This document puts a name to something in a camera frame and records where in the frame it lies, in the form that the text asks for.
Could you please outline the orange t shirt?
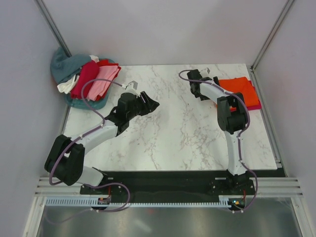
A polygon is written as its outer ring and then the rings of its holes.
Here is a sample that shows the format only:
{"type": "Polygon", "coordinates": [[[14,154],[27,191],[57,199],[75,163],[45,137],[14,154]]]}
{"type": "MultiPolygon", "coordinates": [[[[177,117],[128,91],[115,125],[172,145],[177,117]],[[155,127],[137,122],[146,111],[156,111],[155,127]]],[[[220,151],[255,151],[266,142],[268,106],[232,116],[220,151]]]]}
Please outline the orange t shirt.
{"type": "Polygon", "coordinates": [[[240,92],[247,107],[258,106],[259,98],[252,83],[247,77],[240,77],[234,79],[220,79],[219,85],[233,93],[240,92]]]}

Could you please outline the magenta t shirt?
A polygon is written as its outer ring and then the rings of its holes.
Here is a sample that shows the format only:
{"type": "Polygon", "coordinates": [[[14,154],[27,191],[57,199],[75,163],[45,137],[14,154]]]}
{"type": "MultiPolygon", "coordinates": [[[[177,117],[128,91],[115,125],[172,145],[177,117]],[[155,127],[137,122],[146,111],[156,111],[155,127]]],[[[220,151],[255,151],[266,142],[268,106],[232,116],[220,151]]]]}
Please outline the magenta t shirt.
{"type": "Polygon", "coordinates": [[[260,110],[262,108],[261,103],[257,104],[257,105],[253,105],[253,106],[247,106],[247,109],[249,111],[253,111],[253,110],[260,110]]]}

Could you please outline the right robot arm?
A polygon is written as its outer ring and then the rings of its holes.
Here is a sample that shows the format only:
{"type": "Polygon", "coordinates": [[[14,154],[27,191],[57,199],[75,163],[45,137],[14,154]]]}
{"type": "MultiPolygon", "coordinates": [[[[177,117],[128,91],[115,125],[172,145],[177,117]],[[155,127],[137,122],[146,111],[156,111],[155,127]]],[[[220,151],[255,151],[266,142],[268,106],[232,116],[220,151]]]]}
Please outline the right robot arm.
{"type": "Polygon", "coordinates": [[[217,105],[217,122],[224,132],[228,150],[228,171],[233,176],[246,173],[242,159],[242,134],[249,128],[250,115],[243,94],[225,90],[216,78],[203,78],[199,70],[187,70],[191,93],[217,105]]]}

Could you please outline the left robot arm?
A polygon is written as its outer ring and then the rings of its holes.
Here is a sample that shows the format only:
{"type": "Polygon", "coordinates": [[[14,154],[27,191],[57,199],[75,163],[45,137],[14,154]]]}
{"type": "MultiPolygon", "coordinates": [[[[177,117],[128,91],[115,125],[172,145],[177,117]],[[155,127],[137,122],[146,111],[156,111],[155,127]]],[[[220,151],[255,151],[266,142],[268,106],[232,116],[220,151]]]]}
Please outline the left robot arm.
{"type": "Polygon", "coordinates": [[[122,134],[129,122],[136,116],[145,116],[155,111],[159,102],[151,99],[146,92],[140,95],[123,93],[108,116],[91,130],[77,137],[59,135],[51,148],[44,169],[50,173],[50,184],[75,183],[91,186],[97,194],[108,190],[108,181],[102,171],[84,165],[84,157],[101,143],[122,134]]]}

